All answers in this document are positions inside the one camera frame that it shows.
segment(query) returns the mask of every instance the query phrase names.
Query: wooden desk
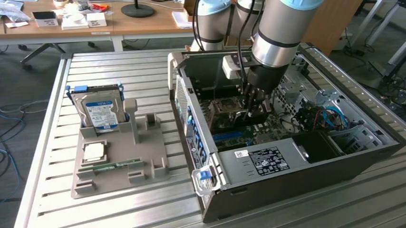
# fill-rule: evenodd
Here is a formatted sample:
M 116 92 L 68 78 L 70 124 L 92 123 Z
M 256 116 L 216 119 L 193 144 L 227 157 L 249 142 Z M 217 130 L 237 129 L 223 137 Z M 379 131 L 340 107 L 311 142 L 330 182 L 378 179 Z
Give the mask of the wooden desk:
M 52 0 L 38 0 L 37 2 L 24 2 L 22 12 L 30 17 L 32 13 L 36 11 L 50 11 L 57 9 L 52 3 Z M 38 27 L 36 22 L 29 21 L 29 25 L 18 28 L 6 28 L 5 34 L 0 36 L 2 39 L 14 39 L 14 38 L 58 38 L 58 37 L 80 37 L 80 36 L 93 36 L 94 32 L 104 32 L 108 34 L 113 33 L 113 17 L 112 15 L 105 15 L 106 26 L 94 27 L 88 29 L 73 29 L 62 30 L 61 28 L 61 16 L 58 16 L 57 22 L 58 26 L 52 27 Z
M 121 7 L 131 2 L 102 2 L 110 6 L 113 14 L 105 15 L 106 26 L 86 29 L 62 30 L 60 26 L 37 27 L 34 21 L 18 28 L 6 28 L 6 17 L 0 20 L 0 45 L 41 44 L 81 41 L 110 40 L 114 51 L 122 51 L 121 41 L 139 38 L 192 37 L 191 29 L 179 29 L 172 19 L 172 9 L 151 5 L 155 14 L 147 18 L 131 18 L 121 13 Z M 181 8 L 181 4 L 160 2 L 172 8 Z M 52 0 L 24 2 L 22 12 L 32 17 L 30 12 L 56 9 Z
M 128 4 L 129 2 L 112 2 L 114 35 L 192 32 L 191 29 L 177 28 L 172 18 L 172 12 L 176 10 L 148 4 L 155 9 L 155 14 L 147 18 L 131 18 L 121 13 L 121 7 Z M 157 4 L 181 8 L 181 4 L 173 2 Z

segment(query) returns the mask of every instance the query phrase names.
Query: white paper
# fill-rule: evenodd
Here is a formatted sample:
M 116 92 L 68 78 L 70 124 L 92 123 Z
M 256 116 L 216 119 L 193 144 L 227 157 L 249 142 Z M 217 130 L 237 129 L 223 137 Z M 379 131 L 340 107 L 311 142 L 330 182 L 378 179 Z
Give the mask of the white paper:
M 176 26 L 183 29 L 191 28 L 191 22 L 185 20 L 185 16 L 183 12 L 172 12 L 172 17 L 176 23 Z
M 18 22 L 18 23 L 5 23 L 5 26 L 6 26 L 8 28 L 21 27 L 21 26 L 24 26 L 24 25 L 28 25 L 28 22 L 26 22 L 26 21 Z

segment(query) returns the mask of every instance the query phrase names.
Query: metal table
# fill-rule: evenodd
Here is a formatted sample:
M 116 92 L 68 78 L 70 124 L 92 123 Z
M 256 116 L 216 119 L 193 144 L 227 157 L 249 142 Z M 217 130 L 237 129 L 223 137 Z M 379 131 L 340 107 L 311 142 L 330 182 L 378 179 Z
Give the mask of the metal table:
M 203 224 L 168 99 L 167 55 L 173 51 L 179 49 L 74 54 L 61 60 L 14 227 L 324 228 L 396 227 L 406 223 L 403 148 L 351 181 Z M 340 77 L 335 65 L 320 61 Z M 117 80 L 124 84 L 124 96 L 137 99 L 136 114 L 153 110 L 161 118 L 171 178 L 72 199 L 78 115 L 64 95 L 64 86 L 104 85 Z M 348 88 L 358 89 L 352 80 L 346 83 Z M 359 97 L 366 97 L 366 104 L 398 127 L 398 119 L 376 107 L 368 94 L 362 92 Z

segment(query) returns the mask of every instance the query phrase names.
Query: power supply label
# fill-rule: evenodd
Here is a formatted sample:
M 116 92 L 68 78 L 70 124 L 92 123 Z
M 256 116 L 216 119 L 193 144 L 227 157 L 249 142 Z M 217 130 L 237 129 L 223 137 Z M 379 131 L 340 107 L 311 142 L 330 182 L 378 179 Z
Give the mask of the power supply label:
M 112 101 L 90 102 L 85 105 L 94 128 L 104 130 L 118 125 L 114 112 L 110 111 L 113 108 Z
M 249 152 L 248 155 L 260 176 L 287 170 L 289 168 L 277 147 Z

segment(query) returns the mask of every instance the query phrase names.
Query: barcode sticker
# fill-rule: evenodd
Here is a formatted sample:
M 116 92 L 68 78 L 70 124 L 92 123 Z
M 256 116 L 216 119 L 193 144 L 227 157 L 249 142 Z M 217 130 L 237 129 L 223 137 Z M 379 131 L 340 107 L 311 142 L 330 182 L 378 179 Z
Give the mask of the barcode sticker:
M 109 32 L 92 32 L 92 35 L 109 35 Z
M 235 151 L 233 153 L 235 153 L 235 157 L 236 157 L 236 158 L 248 156 L 248 151 L 247 151 L 247 150 Z

